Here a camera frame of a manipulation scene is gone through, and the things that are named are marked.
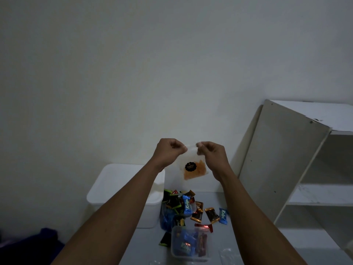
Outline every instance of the orange snack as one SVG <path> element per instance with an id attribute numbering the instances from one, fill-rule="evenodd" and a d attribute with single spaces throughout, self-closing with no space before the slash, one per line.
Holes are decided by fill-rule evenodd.
<path id="1" fill-rule="evenodd" d="M 196 169 L 194 171 L 189 172 L 184 168 L 185 180 L 201 177 L 206 174 L 206 165 L 202 160 L 200 160 L 200 162 L 195 162 L 195 164 L 196 164 Z"/>

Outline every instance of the forearm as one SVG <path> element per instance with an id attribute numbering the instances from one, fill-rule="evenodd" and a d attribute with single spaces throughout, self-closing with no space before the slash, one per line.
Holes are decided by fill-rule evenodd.
<path id="1" fill-rule="evenodd" d="M 245 264 L 306 264 L 232 171 L 221 176 L 221 184 Z"/>
<path id="2" fill-rule="evenodd" d="M 148 162 L 75 233 L 53 264 L 118 264 L 158 172 Z"/>

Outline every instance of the black sticker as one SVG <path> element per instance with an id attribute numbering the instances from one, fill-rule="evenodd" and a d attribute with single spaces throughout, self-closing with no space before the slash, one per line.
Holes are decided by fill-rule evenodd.
<path id="1" fill-rule="evenodd" d="M 196 164 L 194 162 L 187 163 L 185 166 L 185 170 L 189 172 L 196 170 Z"/>

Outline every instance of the white storage box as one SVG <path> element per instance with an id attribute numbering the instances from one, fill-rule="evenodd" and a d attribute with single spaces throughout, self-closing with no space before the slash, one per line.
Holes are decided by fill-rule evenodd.
<path id="1" fill-rule="evenodd" d="M 129 180 L 143 167 L 143 165 L 109 164 L 99 174 L 96 182 L 87 194 L 87 201 L 94 209 L 99 209 L 117 191 L 119 191 Z M 138 228 L 153 228 L 156 226 L 164 189 L 164 169 L 153 182 L 151 192 L 143 209 Z"/>

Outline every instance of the dark blue fabric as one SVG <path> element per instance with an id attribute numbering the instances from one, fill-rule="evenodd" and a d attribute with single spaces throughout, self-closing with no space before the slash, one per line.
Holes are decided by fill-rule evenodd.
<path id="1" fill-rule="evenodd" d="M 57 231 L 43 228 L 39 234 L 0 248 L 0 263 L 49 265 L 63 247 Z"/>

